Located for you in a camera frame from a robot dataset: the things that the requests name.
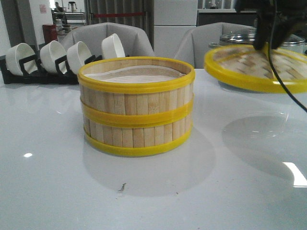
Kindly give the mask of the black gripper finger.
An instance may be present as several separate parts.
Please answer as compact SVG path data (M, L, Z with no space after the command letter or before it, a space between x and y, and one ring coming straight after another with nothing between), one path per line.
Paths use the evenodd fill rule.
M261 50L270 35L270 23L263 19L262 16L257 15L257 19L254 22L256 33L253 47L255 50Z

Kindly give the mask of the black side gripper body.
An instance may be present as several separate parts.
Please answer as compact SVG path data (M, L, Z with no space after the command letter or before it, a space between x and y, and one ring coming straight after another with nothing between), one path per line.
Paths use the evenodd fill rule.
M305 0L237 0L235 11L256 11L270 23L270 35L266 43L277 49L291 34L307 24Z

